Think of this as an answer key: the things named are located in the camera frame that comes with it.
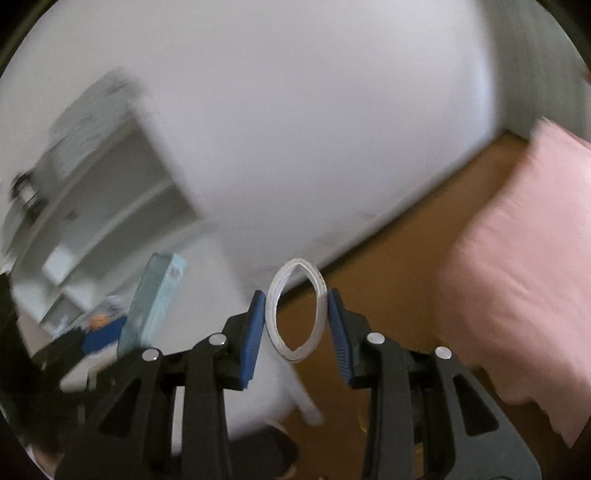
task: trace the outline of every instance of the silver screw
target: silver screw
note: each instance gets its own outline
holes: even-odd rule
[[[159,356],[160,356],[160,352],[157,351],[155,348],[148,348],[147,350],[144,350],[144,353],[142,353],[142,358],[146,362],[153,362]]]
[[[381,345],[386,341],[386,337],[378,332],[371,332],[367,335],[368,342],[373,345]]]
[[[446,346],[438,346],[435,349],[435,355],[437,355],[442,360],[449,360],[452,357],[452,351]]]
[[[226,343],[228,339],[223,333],[214,333],[211,337],[209,337],[209,343],[214,346],[220,346]]]

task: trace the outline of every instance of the pink fabric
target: pink fabric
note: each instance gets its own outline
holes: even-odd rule
[[[441,338],[572,445],[591,416],[591,144],[541,121],[439,280]]]

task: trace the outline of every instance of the white wall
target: white wall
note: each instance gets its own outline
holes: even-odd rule
[[[479,0],[60,0],[0,80],[0,215],[55,118],[120,66],[247,290],[334,258],[496,128]]]

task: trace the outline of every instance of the brown floor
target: brown floor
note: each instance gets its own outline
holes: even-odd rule
[[[363,313],[375,330],[408,349],[428,352],[438,345],[434,324],[434,277],[447,252],[474,215],[511,174],[527,144],[504,134],[464,169],[379,234],[331,265],[324,276],[340,290],[348,309]],[[291,348],[305,341],[315,308],[311,288],[299,288],[279,313],[280,331]],[[297,413],[285,426],[301,449],[298,479],[361,478],[365,434],[365,392],[348,390],[337,370],[329,332],[315,353],[296,365],[325,416],[308,427]],[[487,383],[486,375],[481,378]],[[543,469],[566,447],[534,405],[503,406]]]

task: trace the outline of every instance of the white ring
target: white ring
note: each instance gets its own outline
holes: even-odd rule
[[[316,319],[314,328],[306,342],[296,348],[289,349],[285,344],[279,331],[277,330],[277,302],[290,279],[291,273],[297,268],[302,267],[306,277],[310,280],[316,290]],[[290,362],[300,362],[309,356],[320,343],[322,332],[326,325],[327,316],[327,289],[324,278],[318,269],[304,258],[294,258],[280,268],[279,272],[273,278],[269,291],[267,292],[267,301],[265,303],[265,324],[271,343],[283,358]]]

